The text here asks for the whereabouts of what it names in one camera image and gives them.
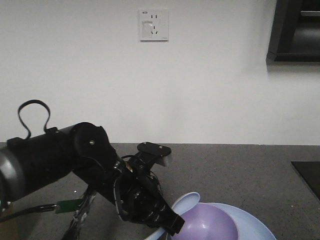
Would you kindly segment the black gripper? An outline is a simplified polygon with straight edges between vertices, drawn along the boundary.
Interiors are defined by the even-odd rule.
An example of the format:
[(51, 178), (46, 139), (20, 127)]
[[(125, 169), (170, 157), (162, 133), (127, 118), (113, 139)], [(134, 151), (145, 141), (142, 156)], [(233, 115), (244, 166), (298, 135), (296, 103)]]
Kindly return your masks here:
[(157, 159), (123, 159), (110, 166), (90, 159), (84, 166), (84, 181), (111, 202), (121, 220), (159, 230), (174, 236), (185, 220), (181, 211), (167, 204), (160, 183), (152, 176)]

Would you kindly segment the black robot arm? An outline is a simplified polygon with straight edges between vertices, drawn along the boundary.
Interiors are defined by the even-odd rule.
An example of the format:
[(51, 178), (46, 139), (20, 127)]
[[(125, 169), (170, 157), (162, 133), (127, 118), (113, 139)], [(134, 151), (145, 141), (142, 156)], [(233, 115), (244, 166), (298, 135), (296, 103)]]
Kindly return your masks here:
[(115, 205), (123, 221), (180, 232), (184, 219), (164, 200), (154, 164), (165, 165), (167, 146), (143, 142), (135, 155), (119, 157), (101, 126), (88, 122), (22, 139), (0, 148), (0, 208), (69, 173)]

